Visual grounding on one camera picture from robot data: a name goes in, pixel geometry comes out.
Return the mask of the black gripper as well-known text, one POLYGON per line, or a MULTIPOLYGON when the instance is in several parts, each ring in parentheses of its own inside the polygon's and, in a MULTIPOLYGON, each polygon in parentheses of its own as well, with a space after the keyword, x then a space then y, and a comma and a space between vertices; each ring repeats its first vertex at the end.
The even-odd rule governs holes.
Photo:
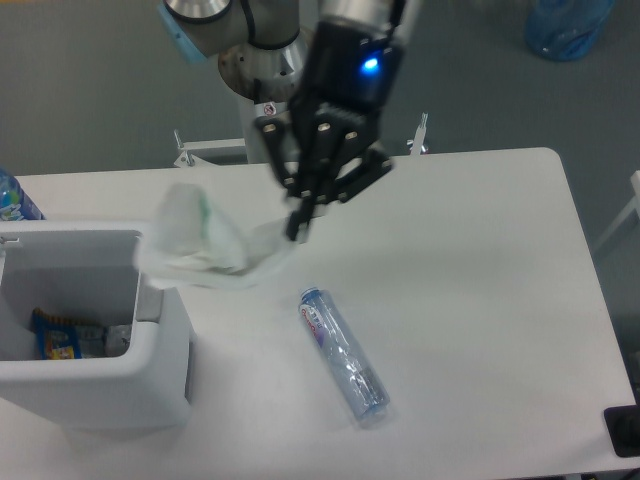
POLYGON ((349 202, 392 171, 393 160, 369 147, 379 139, 381 113, 404 53, 404 45, 391 29, 376 31, 323 19, 289 102, 292 132, 300 149, 298 170, 293 172, 286 165, 291 153, 286 149, 287 117, 262 116, 254 121, 272 174, 292 203, 284 228, 287 240, 305 243, 321 207, 349 202), (322 168, 311 178, 301 169, 301 161, 350 161, 363 152, 344 175, 322 168))

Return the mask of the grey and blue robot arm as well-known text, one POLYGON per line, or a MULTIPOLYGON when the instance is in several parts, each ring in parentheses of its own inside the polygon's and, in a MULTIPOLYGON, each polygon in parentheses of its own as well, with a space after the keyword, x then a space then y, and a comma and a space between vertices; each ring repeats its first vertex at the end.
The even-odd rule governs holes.
POLYGON ((322 1, 313 30, 296 1, 164 1, 159 13, 192 62, 216 58, 239 97, 273 103, 245 132, 294 203, 303 239, 319 210, 391 171, 380 120, 417 22, 418 1, 322 1))

